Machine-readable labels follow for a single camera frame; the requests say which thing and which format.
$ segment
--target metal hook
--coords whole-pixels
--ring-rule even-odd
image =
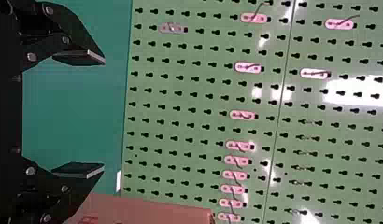
[[[239,143],[235,143],[235,146],[238,148],[238,150],[242,153],[246,153],[246,151],[244,149],[241,148],[240,144]]]
[[[232,210],[232,213],[235,214],[234,208],[233,208],[233,202],[229,201],[230,209]]]
[[[226,217],[227,217],[227,221],[229,222],[229,224],[232,224],[232,219],[230,218],[230,215],[227,214]]]
[[[303,124],[314,124],[313,120],[308,120],[308,119],[302,119],[302,120],[300,120],[300,122]]]
[[[298,181],[298,180],[291,180],[290,183],[294,184],[294,185],[304,185],[305,184],[302,181]]]
[[[240,182],[238,182],[238,179],[237,179],[237,177],[235,176],[235,173],[232,172],[232,174],[233,174],[235,183],[237,183],[238,186],[242,186],[242,185],[240,184]]]
[[[306,170],[308,170],[307,167],[300,166],[300,165],[294,165],[294,166],[292,166],[292,168],[295,169],[295,170],[298,170],[298,171],[306,171]]]
[[[168,28],[169,28],[169,30],[170,30],[171,32],[175,32],[175,28],[174,28],[174,23],[173,23],[173,22],[169,21],[169,22],[167,23],[167,25],[168,25]]]
[[[251,17],[251,20],[249,20],[249,22],[254,21],[256,19],[256,17],[258,16],[259,9],[261,9],[262,5],[270,5],[270,3],[267,1],[261,2],[258,5],[258,8],[256,8],[255,13],[253,14],[253,17]]]
[[[242,166],[240,165],[240,163],[238,163],[238,160],[235,158],[235,156],[231,155],[233,157],[233,160],[235,161],[235,164],[238,168],[242,169]]]
[[[353,15],[353,16],[350,16],[350,17],[344,19],[343,21],[340,21],[339,23],[337,23],[335,27],[337,27],[337,26],[339,26],[339,25],[345,23],[346,21],[350,21],[350,20],[352,20],[352,19],[354,19],[354,18],[358,18],[358,17],[360,17],[360,15]]]
[[[235,193],[234,193],[234,189],[233,189],[233,187],[230,187],[230,191],[231,191],[232,194],[233,194],[233,199],[238,200],[238,199],[235,197]]]
[[[314,75],[322,75],[322,74],[325,74],[325,73],[330,75],[332,72],[331,71],[319,71],[319,72],[312,72],[312,73],[308,73],[308,74],[311,75],[311,76],[314,76]]]
[[[261,66],[261,65],[260,65],[260,64],[253,63],[253,64],[251,64],[251,65],[246,66],[245,68],[248,70],[249,68],[251,68],[251,67],[255,67],[255,66]]]
[[[249,115],[249,116],[245,116],[244,113],[240,112],[240,115],[243,119],[252,119],[252,115]]]
[[[284,210],[285,212],[289,213],[289,214],[292,214],[292,215],[296,215],[299,213],[299,210],[297,209],[292,209],[292,208],[287,208]]]

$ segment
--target green pegboard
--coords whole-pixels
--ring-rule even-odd
[[[121,195],[243,223],[383,224],[383,1],[274,1],[259,11],[270,22],[242,23],[259,3],[134,2]],[[325,28],[356,15],[353,30]],[[188,33],[161,34],[165,22]],[[264,72],[237,73],[239,61]],[[331,77],[301,78],[303,68]],[[234,109],[259,118],[232,120]],[[257,148],[233,152],[228,140]],[[247,206],[234,211],[218,204],[233,197],[220,185],[236,185],[221,172],[240,170],[227,155],[252,163],[236,197]]]
[[[297,2],[264,223],[383,224],[383,1]]]
[[[129,62],[123,196],[210,207],[230,212],[219,199],[225,170],[248,173],[248,193],[236,209],[259,222],[264,209],[277,129],[280,85],[287,55],[292,6],[261,6],[266,24],[240,20],[253,1],[134,1]],[[184,35],[158,27],[178,22]],[[238,61],[258,63],[260,74],[234,70]],[[233,120],[232,110],[252,111],[256,120]],[[227,149],[227,141],[256,143],[252,153]],[[250,159],[242,170],[224,163],[228,155]]]

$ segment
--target screw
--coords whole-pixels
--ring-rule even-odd
[[[42,220],[40,222],[50,222],[51,221],[51,216],[50,214],[46,214],[42,217]]]
[[[49,15],[54,14],[54,9],[52,9],[52,7],[46,7],[45,10],[46,10],[46,13]]]
[[[70,39],[69,39],[69,37],[67,37],[67,36],[63,36],[63,43],[64,43],[64,44],[69,44],[69,43],[70,43]]]
[[[69,187],[67,186],[67,185],[63,185],[62,187],[61,187],[61,192],[62,193],[65,193],[65,192],[67,192],[69,190]]]
[[[26,172],[25,172],[27,175],[34,175],[36,174],[36,169],[34,167],[29,167],[28,169],[26,169]]]
[[[30,62],[36,62],[37,61],[37,56],[34,53],[28,53],[26,55],[26,57],[28,58],[28,60]]]

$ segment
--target pink peg label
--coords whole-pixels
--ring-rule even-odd
[[[253,120],[253,119],[256,119],[257,117],[258,115],[248,111],[233,110],[232,112],[230,112],[230,118],[232,119]]]
[[[188,28],[176,22],[165,22],[159,27],[159,31],[163,34],[185,34]]]
[[[304,78],[326,79],[331,76],[331,71],[315,68],[304,68],[300,71],[300,76]]]
[[[226,156],[224,158],[224,163],[229,165],[248,166],[249,159],[247,157]]]
[[[241,21],[247,23],[267,23],[268,17],[264,14],[246,12],[241,15]]]
[[[218,213],[218,219],[221,221],[240,222],[241,216],[232,213]]]
[[[243,194],[245,193],[245,189],[240,186],[235,186],[235,185],[222,185],[220,186],[220,190],[223,193],[231,193],[233,194]]]
[[[226,147],[231,150],[239,151],[253,151],[255,149],[255,145],[253,143],[235,141],[228,141],[226,143]]]
[[[222,207],[243,208],[244,203],[234,199],[220,199],[219,205]]]
[[[247,173],[244,172],[238,172],[238,171],[223,171],[223,177],[226,179],[234,179],[237,180],[246,180],[247,179]]]
[[[262,71],[262,66],[256,63],[236,63],[234,66],[235,71],[241,73],[259,74]]]
[[[354,22],[352,20],[344,21],[338,19],[328,19],[325,22],[326,28],[329,30],[352,30]]]

